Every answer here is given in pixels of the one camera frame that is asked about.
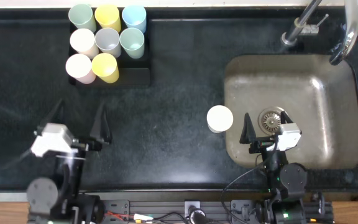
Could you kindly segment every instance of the faucet handle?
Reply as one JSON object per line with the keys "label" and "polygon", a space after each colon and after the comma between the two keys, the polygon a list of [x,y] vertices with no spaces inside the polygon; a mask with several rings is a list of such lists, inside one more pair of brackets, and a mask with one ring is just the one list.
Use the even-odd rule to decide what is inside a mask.
{"label": "faucet handle", "polygon": [[320,20],[320,22],[318,22],[316,25],[305,25],[305,27],[302,29],[300,35],[317,35],[318,34],[318,27],[329,17],[328,14],[326,14],[324,16],[324,18],[322,18]]}

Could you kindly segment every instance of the blue cup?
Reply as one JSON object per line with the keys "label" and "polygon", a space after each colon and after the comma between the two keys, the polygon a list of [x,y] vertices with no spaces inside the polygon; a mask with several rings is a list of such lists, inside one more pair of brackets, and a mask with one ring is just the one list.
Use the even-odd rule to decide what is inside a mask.
{"label": "blue cup", "polygon": [[128,28],[136,28],[146,32],[146,9],[143,6],[127,6],[122,11],[122,19]]}

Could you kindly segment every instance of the sink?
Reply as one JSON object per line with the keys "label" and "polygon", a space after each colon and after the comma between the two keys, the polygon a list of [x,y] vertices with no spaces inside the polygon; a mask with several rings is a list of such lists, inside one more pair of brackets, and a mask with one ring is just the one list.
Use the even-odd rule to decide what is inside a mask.
{"label": "sink", "polygon": [[289,162],[312,169],[350,169],[358,164],[358,101],[352,68],[332,66],[328,55],[243,55],[226,67],[224,103],[234,122],[226,131],[226,149],[235,163],[255,166],[256,154],[240,144],[244,114],[257,136],[279,126],[285,110],[302,130]]}

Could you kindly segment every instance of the yellow cup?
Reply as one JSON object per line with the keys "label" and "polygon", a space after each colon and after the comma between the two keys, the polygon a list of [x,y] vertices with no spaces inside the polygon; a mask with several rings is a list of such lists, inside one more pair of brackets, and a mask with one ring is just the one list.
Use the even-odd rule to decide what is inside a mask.
{"label": "yellow cup", "polygon": [[117,32],[121,31],[121,20],[117,6],[104,4],[99,6],[94,12],[94,17],[103,28],[113,28]]}
{"label": "yellow cup", "polygon": [[92,71],[106,83],[114,83],[119,78],[117,60],[111,54],[98,54],[92,60]]}

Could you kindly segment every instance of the plastic cup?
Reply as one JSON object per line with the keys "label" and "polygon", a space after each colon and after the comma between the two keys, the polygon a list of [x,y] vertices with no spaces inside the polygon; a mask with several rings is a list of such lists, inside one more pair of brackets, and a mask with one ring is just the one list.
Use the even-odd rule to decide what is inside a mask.
{"label": "plastic cup", "polygon": [[94,34],[88,29],[78,29],[70,37],[70,45],[80,54],[94,58],[99,54],[98,46],[94,42]]}
{"label": "plastic cup", "polygon": [[94,16],[102,28],[113,28],[117,32],[121,31],[121,20],[117,6],[113,4],[101,5],[94,12]]}
{"label": "plastic cup", "polygon": [[127,6],[122,11],[122,19],[128,27],[146,32],[146,9],[143,6]]}
{"label": "plastic cup", "polygon": [[119,34],[115,29],[103,28],[99,30],[95,35],[95,42],[102,52],[111,54],[114,57],[121,55]]}
{"label": "plastic cup", "polygon": [[117,60],[111,54],[101,53],[92,60],[92,71],[106,83],[119,78]]}
{"label": "plastic cup", "polygon": [[96,31],[92,8],[87,4],[78,4],[68,11],[68,19],[79,29]]}
{"label": "plastic cup", "polygon": [[221,133],[227,131],[233,124],[233,114],[230,109],[217,105],[209,109],[206,115],[209,130],[213,133]]}
{"label": "plastic cup", "polygon": [[89,84],[96,78],[90,58],[83,54],[74,54],[69,57],[66,62],[66,71],[71,77],[84,84]]}
{"label": "plastic cup", "polygon": [[119,38],[121,46],[131,58],[141,58],[144,54],[144,35],[136,28],[125,29]]}

